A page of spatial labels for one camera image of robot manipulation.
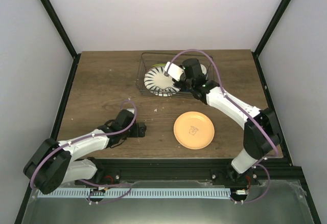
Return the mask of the white and teal bowl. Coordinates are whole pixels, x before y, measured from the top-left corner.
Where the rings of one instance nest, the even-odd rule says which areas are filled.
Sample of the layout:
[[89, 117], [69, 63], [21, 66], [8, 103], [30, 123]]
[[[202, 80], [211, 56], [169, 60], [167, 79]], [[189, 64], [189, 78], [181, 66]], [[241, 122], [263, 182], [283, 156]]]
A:
[[203, 74], [204, 74], [205, 76], [207, 76], [207, 68], [206, 68], [206, 66], [203, 65], [203, 64], [201, 64], [200, 66], [201, 66], [201, 70], [202, 70]]

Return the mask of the white blue striped plate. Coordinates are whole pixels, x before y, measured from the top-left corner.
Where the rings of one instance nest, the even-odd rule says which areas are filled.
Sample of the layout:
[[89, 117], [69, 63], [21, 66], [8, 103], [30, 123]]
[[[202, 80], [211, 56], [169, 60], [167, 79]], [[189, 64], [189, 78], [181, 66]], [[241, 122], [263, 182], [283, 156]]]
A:
[[145, 88], [160, 97], [172, 96], [180, 91], [170, 76], [165, 75], [163, 66], [155, 66], [144, 75]]

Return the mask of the lime green plate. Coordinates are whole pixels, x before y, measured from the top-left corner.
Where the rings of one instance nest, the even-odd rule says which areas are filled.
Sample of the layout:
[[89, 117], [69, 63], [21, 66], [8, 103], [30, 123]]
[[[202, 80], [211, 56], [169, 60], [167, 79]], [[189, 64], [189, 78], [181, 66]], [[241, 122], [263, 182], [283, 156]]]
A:
[[158, 64], [155, 64], [153, 66], [151, 66], [151, 68], [155, 68], [155, 67], [165, 67], [166, 64], [165, 63], [158, 63]]

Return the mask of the grey wire dish rack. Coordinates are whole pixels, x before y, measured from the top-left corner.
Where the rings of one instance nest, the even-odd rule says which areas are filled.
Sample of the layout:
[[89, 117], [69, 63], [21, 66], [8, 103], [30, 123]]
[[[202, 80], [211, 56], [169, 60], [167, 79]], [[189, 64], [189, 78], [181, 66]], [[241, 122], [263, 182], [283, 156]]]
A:
[[141, 53], [136, 87], [142, 94], [169, 97], [173, 95], [190, 96], [191, 92], [185, 81], [185, 67], [187, 59], [197, 59], [206, 79], [217, 80], [213, 64], [200, 53], [184, 53], [178, 56], [173, 63], [174, 53], [143, 52]]

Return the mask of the orange round plate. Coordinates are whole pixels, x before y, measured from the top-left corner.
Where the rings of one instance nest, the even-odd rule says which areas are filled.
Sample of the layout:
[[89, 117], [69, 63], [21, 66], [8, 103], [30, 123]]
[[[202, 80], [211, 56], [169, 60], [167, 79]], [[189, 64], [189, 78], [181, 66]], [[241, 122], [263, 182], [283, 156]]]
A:
[[181, 114], [174, 123], [174, 136], [185, 148], [198, 150], [208, 146], [214, 139], [215, 128], [205, 114], [189, 111]]

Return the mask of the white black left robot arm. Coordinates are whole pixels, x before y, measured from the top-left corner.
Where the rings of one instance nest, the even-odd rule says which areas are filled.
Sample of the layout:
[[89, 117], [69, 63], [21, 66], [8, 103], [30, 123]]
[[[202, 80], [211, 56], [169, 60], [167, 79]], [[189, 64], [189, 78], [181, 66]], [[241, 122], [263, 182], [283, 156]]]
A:
[[136, 122], [134, 109], [123, 109], [92, 132], [70, 140], [48, 138], [42, 142], [23, 169], [32, 187], [49, 194], [64, 183], [86, 180], [99, 185], [105, 177], [104, 166], [87, 155], [113, 149], [127, 138], [143, 138], [147, 127]]

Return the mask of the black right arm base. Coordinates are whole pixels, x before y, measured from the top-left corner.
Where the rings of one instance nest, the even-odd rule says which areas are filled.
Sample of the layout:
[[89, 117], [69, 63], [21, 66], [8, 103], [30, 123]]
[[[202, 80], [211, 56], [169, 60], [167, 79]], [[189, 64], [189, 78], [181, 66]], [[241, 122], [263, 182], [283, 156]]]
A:
[[252, 171], [239, 174], [232, 168], [214, 168], [210, 171], [213, 183], [225, 187], [246, 187], [248, 184], [257, 185], [258, 181], [253, 178]]

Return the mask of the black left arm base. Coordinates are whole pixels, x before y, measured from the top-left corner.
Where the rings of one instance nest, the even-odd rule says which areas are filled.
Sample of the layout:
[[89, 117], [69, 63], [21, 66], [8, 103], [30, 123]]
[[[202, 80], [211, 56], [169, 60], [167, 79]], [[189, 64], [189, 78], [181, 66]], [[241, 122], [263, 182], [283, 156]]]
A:
[[116, 174], [105, 174], [100, 180], [96, 182], [95, 179], [90, 180], [76, 180], [74, 183], [76, 185], [86, 185], [92, 187], [105, 187], [108, 185], [117, 185], [120, 181], [120, 176]]

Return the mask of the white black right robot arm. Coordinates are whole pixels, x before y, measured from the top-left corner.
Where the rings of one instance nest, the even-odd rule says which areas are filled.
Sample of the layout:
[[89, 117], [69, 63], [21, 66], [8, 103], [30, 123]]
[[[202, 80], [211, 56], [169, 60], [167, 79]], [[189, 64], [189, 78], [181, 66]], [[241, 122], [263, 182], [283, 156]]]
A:
[[221, 84], [208, 79], [197, 58], [187, 59], [181, 65], [168, 62], [165, 72], [175, 86], [188, 89], [195, 99], [223, 112], [243, 129], [243, 149], [227, 171], [230, 183], [241, 183], [248, 169], [269, 152], [278, 152], [283, 136], [272, 109], [259, 109], [229, 94]]

